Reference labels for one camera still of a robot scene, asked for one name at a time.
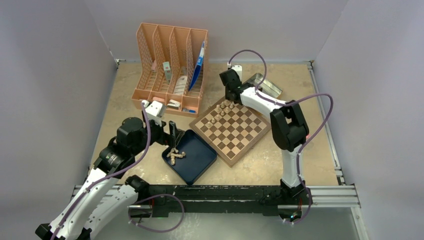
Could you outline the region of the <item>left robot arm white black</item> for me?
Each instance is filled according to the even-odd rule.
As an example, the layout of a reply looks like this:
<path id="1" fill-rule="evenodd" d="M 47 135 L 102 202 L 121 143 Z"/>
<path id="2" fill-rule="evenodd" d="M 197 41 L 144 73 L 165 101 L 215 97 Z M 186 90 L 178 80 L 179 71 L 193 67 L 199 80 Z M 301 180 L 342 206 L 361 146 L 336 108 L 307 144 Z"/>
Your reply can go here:
<path id="1" fill-rule="evenodd" d="M 50 223 L 42 223 L 35 230 L 41 240 L 92 240 L 119 212 L 149 199 L 149 184 L 133 175 L 127 178 L 118 192 L 101 202 L 108 191 L 123 175 L 135 166 L 139 153 L 146 154 L 149 147 L 160 145 L 176 147 L 185 131 L 161 119 L 128 117 L 117 129 L 116 136 L 99 153 L 81 189 L 62 213 Z"/>

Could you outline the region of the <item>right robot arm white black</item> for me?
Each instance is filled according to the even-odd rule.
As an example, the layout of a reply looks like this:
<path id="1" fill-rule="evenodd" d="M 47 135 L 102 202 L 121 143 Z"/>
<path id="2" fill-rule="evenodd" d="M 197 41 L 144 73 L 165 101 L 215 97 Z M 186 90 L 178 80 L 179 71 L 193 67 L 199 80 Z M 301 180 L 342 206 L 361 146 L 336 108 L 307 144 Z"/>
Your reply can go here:
<path id="1" fill-rule="evenodd" d="M 273 141 L 282 151 L 280 196 L 284 202 L 294 203 L 305 189 L 300 150 L 309 135 L 300 105 L 287 106 L 286 101 L 267 95 L 253 84 L 242 83 L 234 69 L 221 72 L 219 77 L 225 87 L 226 100 L 251 108 L 269 119 Z"/>

